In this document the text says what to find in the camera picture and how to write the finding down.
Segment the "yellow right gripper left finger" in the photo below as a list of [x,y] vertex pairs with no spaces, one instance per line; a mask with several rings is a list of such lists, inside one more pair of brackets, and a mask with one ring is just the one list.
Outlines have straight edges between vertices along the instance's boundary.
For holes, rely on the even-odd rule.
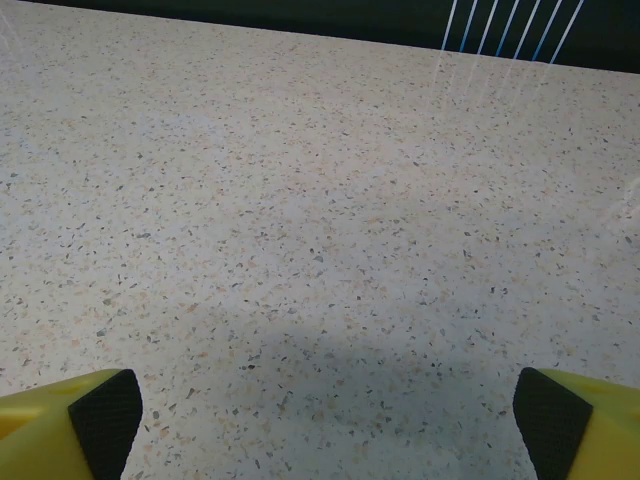
[[3,479],[119,479],[143,402],[131,369],[106,369],[1,398]]

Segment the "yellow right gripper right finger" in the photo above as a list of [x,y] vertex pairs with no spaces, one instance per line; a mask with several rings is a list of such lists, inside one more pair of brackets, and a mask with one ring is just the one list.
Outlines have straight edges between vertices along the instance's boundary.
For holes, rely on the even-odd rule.
[[539,479],[639,477],[637,388],[526,367],[513,412]]

